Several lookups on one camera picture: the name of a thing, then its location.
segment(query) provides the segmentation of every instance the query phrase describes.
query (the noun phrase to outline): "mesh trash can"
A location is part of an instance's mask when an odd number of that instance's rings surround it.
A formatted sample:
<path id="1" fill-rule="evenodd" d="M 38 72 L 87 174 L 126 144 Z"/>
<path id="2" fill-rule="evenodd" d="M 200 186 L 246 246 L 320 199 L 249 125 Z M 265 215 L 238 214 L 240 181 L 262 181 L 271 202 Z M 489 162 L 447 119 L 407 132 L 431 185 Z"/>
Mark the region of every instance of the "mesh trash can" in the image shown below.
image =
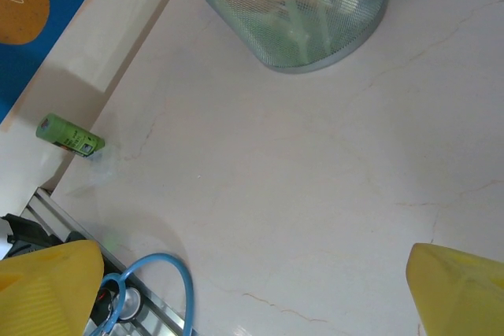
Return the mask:
<path id="1" fill-rule="evenodd" d="M 387 0 L 206 0 L 266 66 L 309 72 L 359 47 Z"/>

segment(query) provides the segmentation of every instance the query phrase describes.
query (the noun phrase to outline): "blue hose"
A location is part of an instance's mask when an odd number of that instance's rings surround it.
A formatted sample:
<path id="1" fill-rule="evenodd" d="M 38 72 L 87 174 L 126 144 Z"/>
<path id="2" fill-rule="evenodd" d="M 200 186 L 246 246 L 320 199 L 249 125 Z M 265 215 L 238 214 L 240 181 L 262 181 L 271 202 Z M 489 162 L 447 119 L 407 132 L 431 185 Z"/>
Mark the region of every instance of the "blue hose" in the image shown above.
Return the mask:
<path id="1" fill-rule="evenodd" d="M 105 322 L 100 324 L 93 332 L 91 332 L 90 336 L 100 336 L 102 333 L 110 333 L 113 326 L 117 323 L 119 314 L 124 306 L 124 299 L 126 296 L 126 285 L 124 282 L 134 271 L 141 268 L 145 264 L 149 264 L 154 261 L 166 261 L 174 265 L 182 276 L 183 284 L 186 290 L 186 316 L 183 323 L 182 336 L 191 336 L 192 326 L 195 320 L 195 289 L 193 287 L 191 273 L 181 259 L 167 253 L 152 253 L 134 262 L 123 272 L 122 275 L 119 275 L 117 273 L 110 273 L 103 277 L 101 287 L 103 287 L 108 281 L 115 281 L 117 283 L 117 285 L 119 286 L 119 301 L 117 302 L 117 306 L 112 311 L 109 318 Z"/>

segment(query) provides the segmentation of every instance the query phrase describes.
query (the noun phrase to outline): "green spray can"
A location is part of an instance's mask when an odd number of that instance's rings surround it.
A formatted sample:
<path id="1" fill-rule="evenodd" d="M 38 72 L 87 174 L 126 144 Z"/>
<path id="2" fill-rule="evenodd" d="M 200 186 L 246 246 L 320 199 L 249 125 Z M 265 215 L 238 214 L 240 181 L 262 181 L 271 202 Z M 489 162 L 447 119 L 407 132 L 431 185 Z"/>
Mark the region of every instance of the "green spray can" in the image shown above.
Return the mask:
<path id="1" fill-rule="evenodd" d="M 81 157 L 89 157 L 105 145 L 102 138 L 53 113 L 40 121 L 35 135 Z"/>

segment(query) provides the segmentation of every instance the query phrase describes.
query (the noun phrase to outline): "white wall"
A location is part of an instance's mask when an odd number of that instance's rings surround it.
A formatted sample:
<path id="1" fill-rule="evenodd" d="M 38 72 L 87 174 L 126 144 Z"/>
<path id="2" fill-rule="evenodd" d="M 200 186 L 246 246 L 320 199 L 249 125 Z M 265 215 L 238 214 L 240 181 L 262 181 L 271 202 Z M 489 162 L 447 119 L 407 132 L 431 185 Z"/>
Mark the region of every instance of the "white wall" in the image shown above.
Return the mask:
<path id="1" fill-rule="evenodd" d="M 72 159 L 35 137 L 37 123 L 53 112 L 91 127 L 167 1 L 86 0 L 0 125 L 0 216 L 53 188 Z"/>

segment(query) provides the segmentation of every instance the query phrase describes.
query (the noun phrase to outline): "yellow plastic object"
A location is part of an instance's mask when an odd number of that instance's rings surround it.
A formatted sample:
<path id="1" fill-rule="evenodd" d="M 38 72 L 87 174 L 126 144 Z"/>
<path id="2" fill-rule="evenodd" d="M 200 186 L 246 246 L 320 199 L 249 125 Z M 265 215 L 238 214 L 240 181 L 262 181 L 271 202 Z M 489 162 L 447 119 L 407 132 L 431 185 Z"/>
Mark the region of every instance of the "yellow plastic object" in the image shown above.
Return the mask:
<path id="1" fill-rule="evenodd" d="M 504 335 L 504 264 L 415 244 L 406 278 L 428 336 Z"/>
<path id="2" fill-rule="evenodd" d="M 0 261 L 1 336 L 82 335 L 103 275 L 84 240 Z"/>

